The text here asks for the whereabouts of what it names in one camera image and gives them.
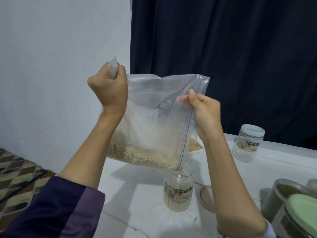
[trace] white wall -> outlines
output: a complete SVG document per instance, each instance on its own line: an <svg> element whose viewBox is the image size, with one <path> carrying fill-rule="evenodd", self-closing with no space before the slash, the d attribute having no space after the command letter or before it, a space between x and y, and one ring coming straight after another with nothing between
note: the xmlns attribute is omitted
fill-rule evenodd
<svg viewBox="0 0 317 238"><path fill-rule="evenodd" d="M61 171L100 104L86 79L130 71L129 0L0 0L0 147Z"/></svg>

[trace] white table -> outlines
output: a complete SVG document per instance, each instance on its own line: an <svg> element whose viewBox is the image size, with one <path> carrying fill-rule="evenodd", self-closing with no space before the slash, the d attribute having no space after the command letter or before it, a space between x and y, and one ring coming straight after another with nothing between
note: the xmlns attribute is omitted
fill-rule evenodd
<svg viewBox="0 0 317 238"><path fill-rule="evenodd" d="M226 134L230 148L235 137ZM98 188L106 194L106 200L95 237L215 237L216 217L198 200L201 185L210 185L206 154L199 150L190 156L196 164L196 184L191 204L183 212L170 211L164 204L164 171L106 159ZM263 142L253 162L236 160L236 165L260 207L261 198L276 179L304 185L316 179L317 151Z"/></svg>

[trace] forearm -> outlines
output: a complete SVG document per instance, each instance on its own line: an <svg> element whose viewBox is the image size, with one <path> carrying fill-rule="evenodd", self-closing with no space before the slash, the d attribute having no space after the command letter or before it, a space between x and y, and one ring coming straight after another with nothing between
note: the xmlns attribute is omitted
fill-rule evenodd
<svg viewBox="0 0 317 238"><path fill-rule="evenodd" d="M102 113L87 139L58 176L97 189L118 120Z"/></svg>
<svg viewBox="0 0 317 238"><path fill-rule="evenodd" d="M223 132L205 144L219 230L230 237L259 237L266 223L236 168Z"/></svg>

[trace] white sleeve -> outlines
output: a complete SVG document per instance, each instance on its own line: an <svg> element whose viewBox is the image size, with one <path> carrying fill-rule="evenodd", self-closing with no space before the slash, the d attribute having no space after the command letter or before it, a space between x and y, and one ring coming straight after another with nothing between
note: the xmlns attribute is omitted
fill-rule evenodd
<svg viewBox="0 0 317 238"><path fill-rule="evenodd" d="M267 229L266 229L265 234L261 237L258 237L258 238L276 238L276 235L273 231L273 228L267 220L266 220L266 224L267 224ZM217 229L217 238L229 238L229 237L221 235L219 233L219 230Z"/></svg>

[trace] dark blue curtain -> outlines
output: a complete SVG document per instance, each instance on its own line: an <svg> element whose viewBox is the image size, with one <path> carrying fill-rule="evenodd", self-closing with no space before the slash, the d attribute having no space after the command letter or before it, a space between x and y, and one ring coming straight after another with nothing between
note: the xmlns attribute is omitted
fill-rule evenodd
<svg viewBox="0 0 317 238"><path fill-rule="evenodd" d="M209 76L224 132L317 148L317 0L133 0L131 73Z"/></svg>

